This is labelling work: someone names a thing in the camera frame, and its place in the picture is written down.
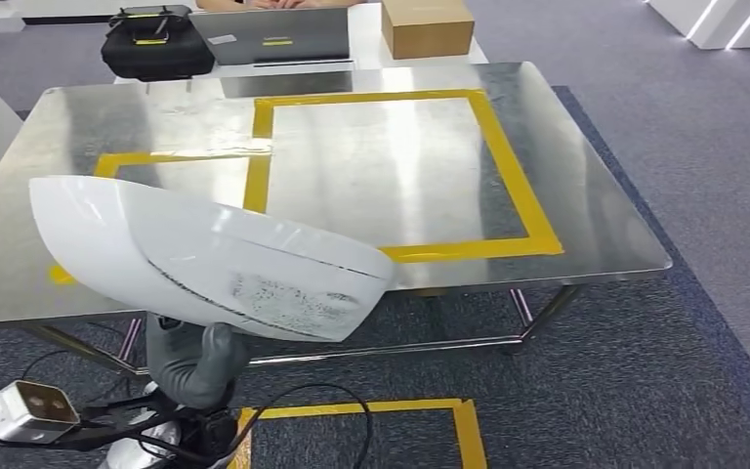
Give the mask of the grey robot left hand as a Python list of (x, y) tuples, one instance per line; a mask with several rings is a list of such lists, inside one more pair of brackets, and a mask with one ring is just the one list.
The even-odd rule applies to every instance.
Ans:
[(242, 336), (227, 323), (201, 326), (155, 314), (146, 317), (148, 374), (179, 405), (217, 405), (249, 361)]

